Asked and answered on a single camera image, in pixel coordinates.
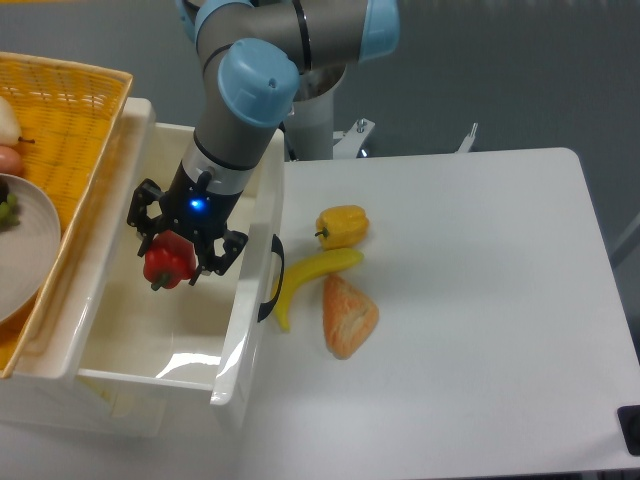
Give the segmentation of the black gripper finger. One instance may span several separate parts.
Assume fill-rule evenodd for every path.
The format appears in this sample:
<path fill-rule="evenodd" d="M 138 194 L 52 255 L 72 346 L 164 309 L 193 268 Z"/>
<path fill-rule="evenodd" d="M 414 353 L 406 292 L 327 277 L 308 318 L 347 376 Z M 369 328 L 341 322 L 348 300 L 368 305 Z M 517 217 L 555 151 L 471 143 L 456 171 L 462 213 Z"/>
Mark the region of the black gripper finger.
<path fill-rule="evenodd" d="M 126 222 L 140 240 L 137 252 L 143 257 L 153 240 L 169 226 L 165 215 L 166 193 L 151 179 L 144 179 L 134 190 Z"/>
<path fill-rule="evenodd" d="M 240 256 L 246 246 L 249 237 L 247 234 L 225 229 L 222 240 L 222 255 L 217 255 L 215 250 L 215 241 L 208 241 L 204 234 L 195 230 L 191 243 L 197 260 L 197 265 L 189 279 L 189 284 L 194 286 L 201 275 L 210 275 L 214 273 L 218 276 L 224 276 L 236 259 Z"/>

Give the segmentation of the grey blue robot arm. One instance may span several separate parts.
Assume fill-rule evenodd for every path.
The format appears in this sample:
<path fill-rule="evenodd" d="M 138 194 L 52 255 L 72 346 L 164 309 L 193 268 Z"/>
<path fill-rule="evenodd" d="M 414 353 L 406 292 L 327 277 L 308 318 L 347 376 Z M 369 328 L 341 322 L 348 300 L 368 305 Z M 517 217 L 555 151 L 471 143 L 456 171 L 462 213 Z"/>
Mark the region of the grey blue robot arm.
<path fill-rule="evenodd" d="M 171 185 L 144 180 L 127 216 L 141 240 L 153 289 L 223 275 L 247 236 L 228 219 L 274 132 L 290 114 L 301 77 L 392 53 L 393 1 L 207 1 L 186 10 L 206 102 Z"/>

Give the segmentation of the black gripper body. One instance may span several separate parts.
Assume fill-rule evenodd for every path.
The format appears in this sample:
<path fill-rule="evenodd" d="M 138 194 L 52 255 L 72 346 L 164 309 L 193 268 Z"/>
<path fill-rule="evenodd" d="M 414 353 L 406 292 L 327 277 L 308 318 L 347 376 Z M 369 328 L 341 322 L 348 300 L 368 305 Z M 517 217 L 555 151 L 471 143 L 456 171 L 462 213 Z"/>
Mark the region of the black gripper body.
<path fill-rule="evenodd" d="M 172 231 L 194 245 L 211 245 L 218 239 L 242 245 L 243 233 L 227 227 L 240 196 L 241 191 L 223 194 L 214 190 L 211 172 L 192 177 L 180 164 L 159 200 L 159 232 Z"/>

